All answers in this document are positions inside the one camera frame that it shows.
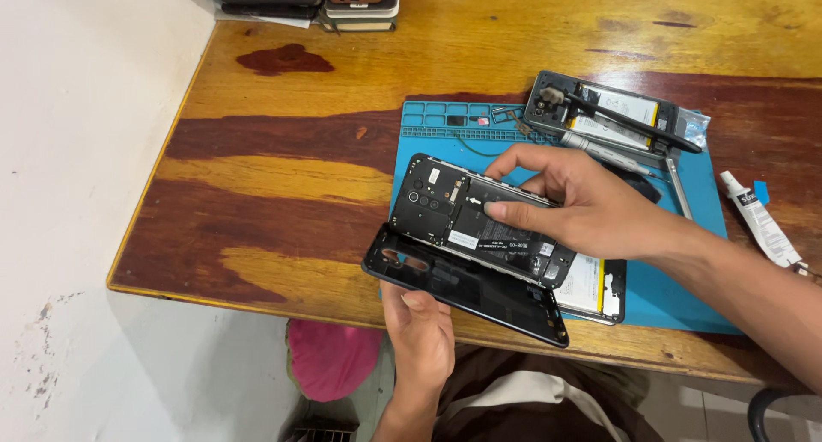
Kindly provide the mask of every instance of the table surface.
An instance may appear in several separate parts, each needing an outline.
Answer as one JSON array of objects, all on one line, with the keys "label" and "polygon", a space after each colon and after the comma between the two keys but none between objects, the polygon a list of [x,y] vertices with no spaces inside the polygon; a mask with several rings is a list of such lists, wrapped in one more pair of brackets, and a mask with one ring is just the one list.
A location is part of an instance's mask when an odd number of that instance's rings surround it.
[{"label": "table surface", "polygon": [[[383,328],[359,261],[405,100],[521,102],[541,69],[712,116],[715,172],[822,266],[822,0],[402,0],[394,33],[220,21],[118,251],[116,291]],[[724,199],[731,240],[753,248]],[[461,311],[457,341],[791,384],[746,337],[567,321],[546,346]]]}]

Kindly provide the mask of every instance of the screwdriver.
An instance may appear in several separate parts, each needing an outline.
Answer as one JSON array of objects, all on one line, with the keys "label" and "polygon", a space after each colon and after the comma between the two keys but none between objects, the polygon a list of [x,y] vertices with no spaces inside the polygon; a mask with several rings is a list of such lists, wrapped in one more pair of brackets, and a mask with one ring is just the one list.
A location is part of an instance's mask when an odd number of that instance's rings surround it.
[{"label": "screwdriver", "polygon": [[592,157],[602,160],[604,163],[624,169],[625,171],[635,172],[637,174],[647,175],[648,177],[665,181],[662,177],[653,174],[647,168],[640,166],[640,164],[636,161],[622,156],[621,154],[605,148],[602,145],[589,142],[586,138],[576,133],[566,132],[565,135],[562,136],[562,139],[560,139],[560,144],[568,148],[578,148]]}]

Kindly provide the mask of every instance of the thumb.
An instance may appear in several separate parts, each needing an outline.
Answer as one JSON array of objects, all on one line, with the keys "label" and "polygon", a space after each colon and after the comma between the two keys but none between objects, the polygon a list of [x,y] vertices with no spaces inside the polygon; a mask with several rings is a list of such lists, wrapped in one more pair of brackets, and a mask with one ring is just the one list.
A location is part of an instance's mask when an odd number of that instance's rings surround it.
[{"label": "thumb", "polygon": [[485,214],[495,221],[523,230],[538,231],[557,238],[561,233],[564,208],[538,208],[519,201],[498,201],[485,204]]},{"label": "thumb", "polygon": [[439,320],[437,300],[425,291],[409,291],[402,299],[411,312],[411,323],[436,323]]}]

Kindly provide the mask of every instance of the plastic bag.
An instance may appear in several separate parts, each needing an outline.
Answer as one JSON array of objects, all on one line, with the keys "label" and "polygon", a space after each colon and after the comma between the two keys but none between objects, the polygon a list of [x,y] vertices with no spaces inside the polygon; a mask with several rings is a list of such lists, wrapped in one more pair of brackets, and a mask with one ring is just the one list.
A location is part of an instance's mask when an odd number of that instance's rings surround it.
[{"label": "plastic bag", "polygon": [[679,117],[685,120],[685,139],[696,143],[704,152],[708,151],[708,123],[710,116],[705,116],[699,111],[679,109]]}]

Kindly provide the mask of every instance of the fingernail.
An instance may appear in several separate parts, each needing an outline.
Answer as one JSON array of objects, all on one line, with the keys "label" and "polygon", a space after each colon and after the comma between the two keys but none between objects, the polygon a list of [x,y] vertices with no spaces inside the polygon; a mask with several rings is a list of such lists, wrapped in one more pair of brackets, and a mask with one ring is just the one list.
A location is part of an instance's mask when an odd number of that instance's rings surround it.
[{"label": "fingernail", "polygon": [[505,219],[506,218],[506,208],[507,206],[504,203],[496,203],[488,201],[485,202],[485,214],[494,217],[495,219]]},{"label": "fingernail", "polygon": [[405,302],[406,306],[410,307],[411,309],[414,309],[416,311],[420,308],[420,304],[418,301],[413,299],[406,299],[405,295],[400,297],[403,299],[403,302]]}]

